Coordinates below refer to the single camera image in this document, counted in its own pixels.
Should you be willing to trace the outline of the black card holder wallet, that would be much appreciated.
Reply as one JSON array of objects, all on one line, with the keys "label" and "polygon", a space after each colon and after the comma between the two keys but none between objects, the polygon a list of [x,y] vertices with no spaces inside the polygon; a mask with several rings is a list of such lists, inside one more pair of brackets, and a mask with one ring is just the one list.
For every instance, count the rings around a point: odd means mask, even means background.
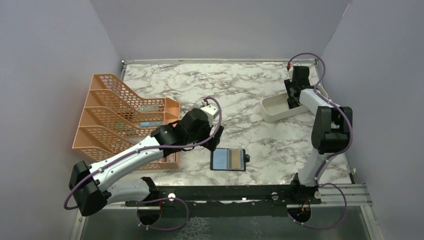
[{"label": "black card holder wallet", "polygon": [[[229,168],[229,152],[232,149],[242,150],[242,169],[230,169]],[[243,148],[216,148],[215,151],[210,154],[210,170],[212,171],[234,171],[234,172],[245,172],[247,163],[250,162],[250,156]]]}]

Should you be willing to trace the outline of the gold yellow card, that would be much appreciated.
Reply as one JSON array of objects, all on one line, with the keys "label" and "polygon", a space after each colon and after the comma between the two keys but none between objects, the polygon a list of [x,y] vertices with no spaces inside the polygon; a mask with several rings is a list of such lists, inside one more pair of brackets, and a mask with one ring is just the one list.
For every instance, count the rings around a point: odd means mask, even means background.
[{"label": "gold yellow card", "polygon": [[243,168],[243,151],[241,149],[231,149],[228,163],[231,170],[241,170]]}]

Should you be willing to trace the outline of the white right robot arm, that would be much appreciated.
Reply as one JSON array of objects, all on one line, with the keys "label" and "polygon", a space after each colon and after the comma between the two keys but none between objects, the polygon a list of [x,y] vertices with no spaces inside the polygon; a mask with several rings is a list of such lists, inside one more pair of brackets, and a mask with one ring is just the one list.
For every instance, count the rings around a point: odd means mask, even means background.
[{"label": "white right robot arm", "polygon": [[318,182],[329,163],[352,143],[353,110],[327,99],[317,85],[311,85],[306,66],[288,65],[289,78],[284,81],[289,109],[306,107],[315,115],[312,152],[304,167],[295,174],[288,190],[289,199],[300,204],[318,189]]}]

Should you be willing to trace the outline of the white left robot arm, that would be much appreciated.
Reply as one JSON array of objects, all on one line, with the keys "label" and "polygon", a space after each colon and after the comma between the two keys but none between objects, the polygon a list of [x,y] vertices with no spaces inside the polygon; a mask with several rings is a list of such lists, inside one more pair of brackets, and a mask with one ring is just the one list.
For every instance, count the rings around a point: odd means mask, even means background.
[{"label": "white left robot arm", "polygon": [[[210,103],[193,108],[181,120],[158,126],[139,143],[110,158],[93,164],[79,161],[72,168],[64,209],[78,209],[84,217],[93,215],[118,200],[113,184],[132,171],[197,146],[214,151],[224,130],[221,123],[221,107]],[[71,198],[74,207],[68,205]]]}]

